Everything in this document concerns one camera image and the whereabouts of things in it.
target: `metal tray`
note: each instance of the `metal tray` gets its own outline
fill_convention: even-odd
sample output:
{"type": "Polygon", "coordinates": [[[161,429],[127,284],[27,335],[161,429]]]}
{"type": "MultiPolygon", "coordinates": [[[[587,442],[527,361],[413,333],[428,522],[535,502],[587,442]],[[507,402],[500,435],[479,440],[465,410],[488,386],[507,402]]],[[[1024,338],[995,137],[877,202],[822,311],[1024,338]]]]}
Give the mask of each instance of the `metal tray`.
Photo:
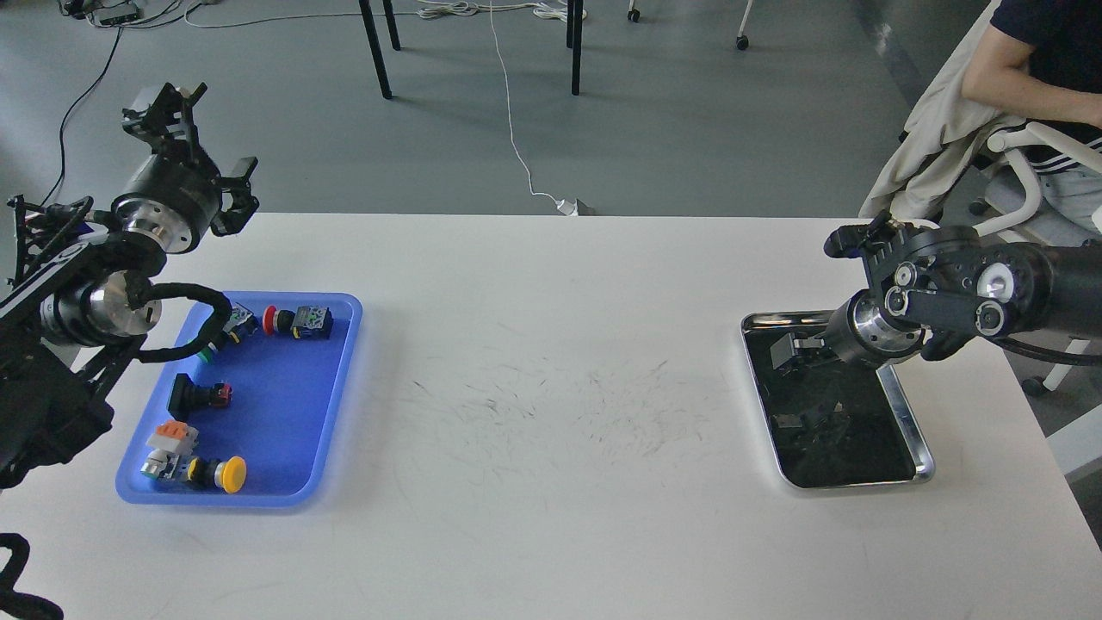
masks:
{"type": "Polygon", "coordinates": [[[769,313],[742,325],[777,468],[800,489],[925,482],[933,457],[890,366],[843,362],[782,374],[769,348],[788,334],[814,336],[831,312],[769,313]]]}

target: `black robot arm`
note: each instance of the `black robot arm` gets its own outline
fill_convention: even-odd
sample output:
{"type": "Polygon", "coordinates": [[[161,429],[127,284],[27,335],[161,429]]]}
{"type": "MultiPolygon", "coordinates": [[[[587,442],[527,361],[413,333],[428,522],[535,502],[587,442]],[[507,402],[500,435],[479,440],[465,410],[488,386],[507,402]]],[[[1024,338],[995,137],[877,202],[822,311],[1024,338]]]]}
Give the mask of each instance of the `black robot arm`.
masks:
{"type": "Polygon", "coordinates": [[[972,227],[926,228],[884,211],[834,230],[823,250],[860,258],[868,281],[822,335],[843,361],[879,367],[915,352],[943,360],[980,337],[1027,357],[1102,363],[1009,338],[1038,329],[1102,338],[1100,246],[983,244],[972,227]]]}

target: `table surface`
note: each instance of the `table surface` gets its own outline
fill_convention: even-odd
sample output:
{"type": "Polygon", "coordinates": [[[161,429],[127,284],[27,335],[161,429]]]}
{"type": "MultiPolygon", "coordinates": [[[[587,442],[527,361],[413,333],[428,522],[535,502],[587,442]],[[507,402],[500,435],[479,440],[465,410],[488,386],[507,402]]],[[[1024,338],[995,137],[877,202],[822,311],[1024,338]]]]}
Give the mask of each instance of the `table surface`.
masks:
{"type": "MultiPolygon", "coordinates": [[[[259,214],[158,281],[355,294],[317,494],[130,505],[115,429],[0,497],[74,618],[1099,618],[1099,552],[1005,358],[898,369],[928,483],[781,481],[738,338],[835,307],[841,220],[259,214]]],[[[169,304],[147,347],[171,344],[169,304]]]]}

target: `office chair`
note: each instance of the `office chair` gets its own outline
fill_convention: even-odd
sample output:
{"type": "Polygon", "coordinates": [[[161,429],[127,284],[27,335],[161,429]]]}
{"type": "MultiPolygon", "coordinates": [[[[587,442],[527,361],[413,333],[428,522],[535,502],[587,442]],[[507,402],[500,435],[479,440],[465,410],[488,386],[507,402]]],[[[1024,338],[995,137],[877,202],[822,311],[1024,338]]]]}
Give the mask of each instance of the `office chair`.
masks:
{"type": "MultiPolygon", "coordinates": [[[[627,0],[627,21],[639,23],[639,10],[635,7],[636,0],[627,0]]],[[[735,48],[743,51],[750,46],[750,40],[746,37],[746,21],[750,19],[750,9],[754,8],[754,0],[746,0],[746,10],[743,11],[743,21],[738,24],[738,34],[735,36],[735,48]]]]}

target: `white cable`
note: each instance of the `white cable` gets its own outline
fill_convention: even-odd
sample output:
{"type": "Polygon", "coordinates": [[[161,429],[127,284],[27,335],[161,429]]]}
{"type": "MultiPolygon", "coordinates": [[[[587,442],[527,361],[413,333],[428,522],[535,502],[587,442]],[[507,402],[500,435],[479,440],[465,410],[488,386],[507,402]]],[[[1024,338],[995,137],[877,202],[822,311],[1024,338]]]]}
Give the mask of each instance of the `white cable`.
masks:
{"type": "MultiPolygon", "coordinates": [[[[443,18],[447,15],[461,15],[471,17],[477,15],[482,12],[493,12],[493,11],[516,11],[518,9],[532,9],[532,14],[543,20],[561,20],[566,21],[566,2],[565,0],[558,0],[560,7],[553,7],[548,2],[525,2],[522,4],[505,4],[499,7],[494,7],[493,2],[490,4],[478,4],[477,2],[434,2],[431,0],[418,0],[422,4],[432,4],[424,9],[418,9],[417,11],[396,11],[396,15],[418,15],[424,20],[434,20],[437,18],[443,18]]],[[[187,25],[194,28],[205,28],[205,29],[217,29],[217,28],[237,28],[241,25],[253,25],[258,23],[283,21],[283,20],[302,20],[309,18],[349,18],[359,17],[361,13],[310,13],[303,15],[281,15],[274,18],[263,18],[259,20],[251,20],[246,22],[237,23],[220,23],[220,24],[203,24],[193,22],[190,17],[196,9],[204,6],[202,0],[195,0],[191,7],[184,11],[184,22],[187,25]]],[[[587,11],[582,11],[582,19],[588,17],[587,11]]]]}
{"type": "MultiPolygon", "coordinates": [[[[433,0],[418,0],[422,4],[430,4],[424,9],[418,9],[417,14],[423,20],[434,20],[447,15],[458,15],[469,18],[478,13],[493,13],[495,11],[516,11],[518,9],[531,9],[532,14],[542,20],[566,21],[566,2],[557,0],[557,6],[548,2],[522,2],[520,4],[479,4],[478,2],[436,2],[433,0]]],[[[588,17],[588,11],[582,11],[582,19],[588,17]]]]}
{"type": "Polygon", "coordinates": [[[501,44],[497,40],[497,29],[494,28],[494,0],[489,1],[489,29],[494,33],[494,48],[497,51],[497,59],[501,63],[501,73],[505,75],[505,109],[509,119],[509,142],[512,144],[512,152],[517,153],[517,159],[520,161],[520,165],[525,166],[525,173],[528,175],[528,193],[533,196],[547,196],[555,203],[558,207],[562,200],[559,200],[551,194],[544,192],[537,192],[532,187],[532,171],[528,167],[525,162],[525,157],[520,156],[520,149],[517,148],[517,139],[512,130],[512,97],[509,94],[509,72],[505,68],[505,58],[501,56],[501,44]]]}
{"type": "MultiPolygon", "coordinates": [[[[209,29],[213,29],[213,28],[237,28],[239,25],[252,25],[252,24],[258,24],[258,23],[276,22],[276,21],[282,21],[282,20],[304,20],[304,19],[309,19],[309,18],[350,18],[350,17],[360,17],[363,14],[363,13],[359,13],[359,12],[356,12],[356,13],[310,13],[310,14],[304,14],[304,15],[281,15],[281,17],[277,17],[277,18],[263,18],[263,19],[252,20],[252,21],[247,21],[247,22],[219,23],[219,24],[195,23],[192,20],[187,19],[188,15],[191,15],[192,12],[194,12],[194,10],[197,9],[201,6],[203,6],[203,1],[202,0],[195,0],[195,2],[191,7],[187,8],[187,11],[184,12],[184,22],[187,23],[187,25],[193,25],[195,28],[209,28],[209,29]]],[[[401,11],[401,12],[396,11],[395,14],[396,15],[415,15],[417,12],[414,12],[414,11],[401,11]]],[[[380,17],[380,13],[375,13],[375,17],[380,17]]]]}

